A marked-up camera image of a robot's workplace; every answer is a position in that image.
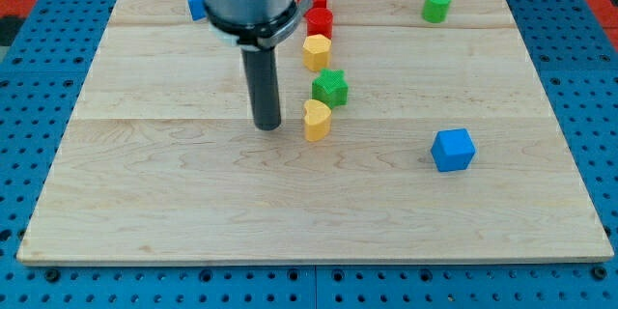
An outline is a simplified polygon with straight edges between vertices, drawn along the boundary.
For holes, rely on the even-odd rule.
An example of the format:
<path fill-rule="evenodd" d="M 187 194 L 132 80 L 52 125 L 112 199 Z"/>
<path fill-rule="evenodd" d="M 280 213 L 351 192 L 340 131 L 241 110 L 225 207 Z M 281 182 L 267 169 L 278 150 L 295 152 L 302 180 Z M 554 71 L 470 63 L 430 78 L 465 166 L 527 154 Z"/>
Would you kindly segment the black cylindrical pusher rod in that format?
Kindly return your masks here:
<path fill-rule="evenodd" d="M 281 125 L 275 51 L 241 52 L 254 125 L 260 130 L 274 130 Z"/>

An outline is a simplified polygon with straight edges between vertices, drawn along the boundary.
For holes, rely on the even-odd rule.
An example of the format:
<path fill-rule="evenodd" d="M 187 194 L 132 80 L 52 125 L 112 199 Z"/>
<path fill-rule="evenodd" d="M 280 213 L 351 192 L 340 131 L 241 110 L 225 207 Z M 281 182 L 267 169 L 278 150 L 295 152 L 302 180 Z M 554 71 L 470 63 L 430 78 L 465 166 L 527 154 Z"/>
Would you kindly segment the black clamp ring mount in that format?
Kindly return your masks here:
<path fill-rule="evenodd" d="M 217 17 L 206 8 L 209 30 L 221 41 L 247 51 L 269 50 L 287 39 L 301 20 L 313 8 L 313 0 L 293 1 L 276 18 L 259 24 L 237 24 Z"/>

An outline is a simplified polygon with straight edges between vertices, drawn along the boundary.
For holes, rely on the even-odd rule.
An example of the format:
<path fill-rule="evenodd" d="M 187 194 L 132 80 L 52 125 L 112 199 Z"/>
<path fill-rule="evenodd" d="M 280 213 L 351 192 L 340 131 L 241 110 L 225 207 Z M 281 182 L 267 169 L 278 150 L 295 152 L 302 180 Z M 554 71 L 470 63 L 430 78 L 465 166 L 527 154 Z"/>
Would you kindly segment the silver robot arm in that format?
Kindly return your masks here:
<path fill-rule="evenodd" d="M 288 38 L 314 0 L 204 0 L 219 33 L 240 49 L 256 128 L 281 125 L 275 47 Z"/>

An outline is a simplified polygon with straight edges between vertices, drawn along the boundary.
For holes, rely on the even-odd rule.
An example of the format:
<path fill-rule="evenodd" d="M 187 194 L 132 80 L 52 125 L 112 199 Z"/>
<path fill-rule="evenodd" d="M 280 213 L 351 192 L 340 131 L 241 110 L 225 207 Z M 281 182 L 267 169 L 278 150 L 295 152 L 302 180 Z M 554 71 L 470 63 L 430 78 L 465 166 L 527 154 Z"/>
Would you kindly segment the blue block behind arm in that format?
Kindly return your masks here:
<path fill-rule="evenodd" d="M 205 0 L 187 0 L 187 5 L 193 21 L 202 20 L 208 16 Z"/>

